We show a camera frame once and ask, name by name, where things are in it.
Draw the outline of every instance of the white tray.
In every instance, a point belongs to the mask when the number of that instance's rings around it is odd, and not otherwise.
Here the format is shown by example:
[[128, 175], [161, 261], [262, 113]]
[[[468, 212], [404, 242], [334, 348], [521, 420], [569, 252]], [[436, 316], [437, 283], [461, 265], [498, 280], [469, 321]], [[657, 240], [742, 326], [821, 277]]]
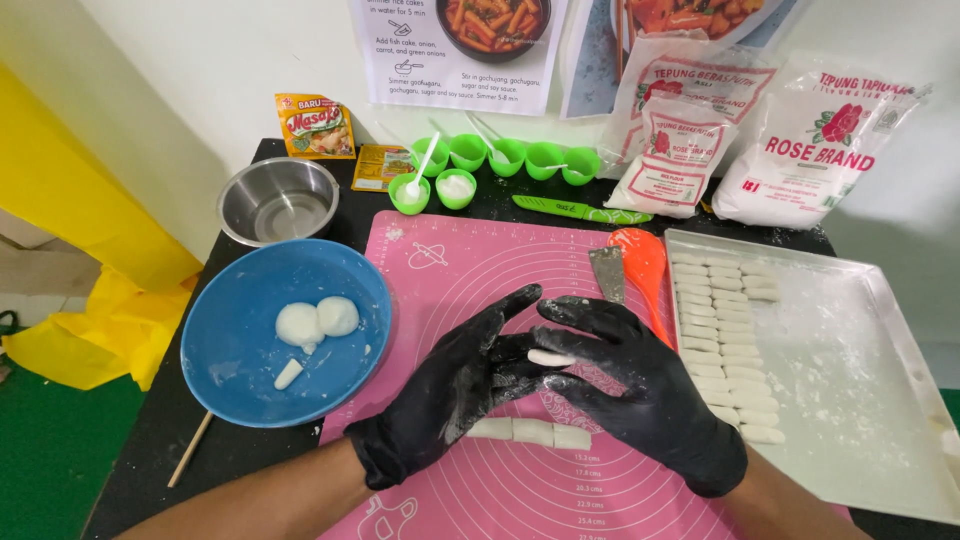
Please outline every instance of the white tray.
[[668, 260], [742, 258], [778, 274], [782, 301], [751, 306], [786, 444], [758, 452], [825, 501], [960, 525], [960, 437], [879, 267], [673, 229], [665, 238]]

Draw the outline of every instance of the metal dough scraper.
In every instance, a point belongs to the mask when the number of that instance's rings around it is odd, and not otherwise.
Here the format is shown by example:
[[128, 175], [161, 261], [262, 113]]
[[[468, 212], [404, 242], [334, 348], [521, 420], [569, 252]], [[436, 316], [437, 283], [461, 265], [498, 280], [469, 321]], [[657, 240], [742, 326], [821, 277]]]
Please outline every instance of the metal dough scraper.
[[623, 283], [623, 254], [620, 246], [608, 246], [590, 250], [590, 266], [597, 277], [604, 298], [610, 302], [623, 304], [626, 301], [626, 288]]

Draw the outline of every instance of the blue bowl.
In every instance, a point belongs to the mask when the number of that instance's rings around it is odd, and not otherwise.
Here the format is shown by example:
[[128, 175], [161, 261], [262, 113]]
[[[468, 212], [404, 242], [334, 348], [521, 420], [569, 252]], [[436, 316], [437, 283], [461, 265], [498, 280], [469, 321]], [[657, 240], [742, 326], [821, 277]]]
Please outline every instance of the blue bowl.
[[[310, 356], [276, 337], [284, 306], [328, 296], [356, 304], [356, 331], [328, 337]], [[180, 365], [193, 395], [220, 418], [252, 428], [295, 426], [363, 386], [386, 348], [391, 316], [387, 284], [359, 253], [327, 240], [278, 242], [237, 259], [206, 286], [186, 318]], [[303, 372], [276, 390], [290, 358]]]

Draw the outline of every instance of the green knife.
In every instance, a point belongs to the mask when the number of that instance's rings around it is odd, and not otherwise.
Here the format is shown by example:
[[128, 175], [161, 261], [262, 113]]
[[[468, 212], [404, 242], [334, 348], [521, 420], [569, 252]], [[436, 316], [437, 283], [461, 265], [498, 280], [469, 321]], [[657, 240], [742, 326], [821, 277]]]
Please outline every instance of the green knife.
[[526, 195], [514, 195], [513, 197], [516, 205], [522, 209], [565, 215], [566, 217], [588, 221], [599, 221], [600, 223], [634, 225], [635, 223], [650, 221], [654, 217], [650, 213], [629, 210], [601, 210], [583, 203], [568, 203], [567, 201], [544, 199], [542, 197], [527, 197]]

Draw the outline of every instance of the black table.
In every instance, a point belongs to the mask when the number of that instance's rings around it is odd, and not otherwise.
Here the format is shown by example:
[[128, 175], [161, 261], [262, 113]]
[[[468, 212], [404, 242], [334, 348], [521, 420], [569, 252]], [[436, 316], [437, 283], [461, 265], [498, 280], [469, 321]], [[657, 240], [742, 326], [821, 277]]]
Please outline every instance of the black table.
[[[253, 161], [286, 155], [282, 140], [268, 138], [260, 142]], [[350, 190], [355, 164], [353, 160], [322, 160], [321, 163], [340, 183], [340, 207], [326, 238], [363, 253], [367, 247], [373, 216], [381, 210], [392, 209], [390, 199], [384, 193]], [[427, 205], [426, 212], [598, 231], [613, 231], [617, 228], [613, 225], [520, 209], [509, 198], [513, 194], [528, 194], [602, 207], [603, 201], [610, 195], [613, 183], [591, 182], [574, 187], [565, 183], [559, 174], [548, 181], [536, 182], [527, 177], [524, 171], [503, 182], [496, 180], [487, 164], [475, 172], [474, 176], [478, 188], [469, 206], [461, 210], [449, 210], [434, 196]], [[819, 229], [801, 233], [746, 227], [731, 221], [720, 221], [711, 214], [703, 213], [687, 220], [657, 217], [641, 227], [656, 234], [662, 234], [663, 230], [668, 228], [676, 228], [820, 255], [835, 255], [827, 237]], [[250, 250], [251, 248], [220, 233], [187, 311], [214, 276]], [[206, 413], [190, 394], [180, 370], [182, 329], [181, 321], [170, 348], [163, 357], [153, 387], [140, 408], [127, 443], [90, 514], [84, 539], [111, 538], [212, 487], [317, 447], [323, 420], [293, 428], [257, 430], [214, 419], [180, 484], [173, 489], [167, 488], [167, 481]], [[960, 538], [960, 528], [865, 510], [852, 509], [851, 512], [853, 520], [876, 539]]]

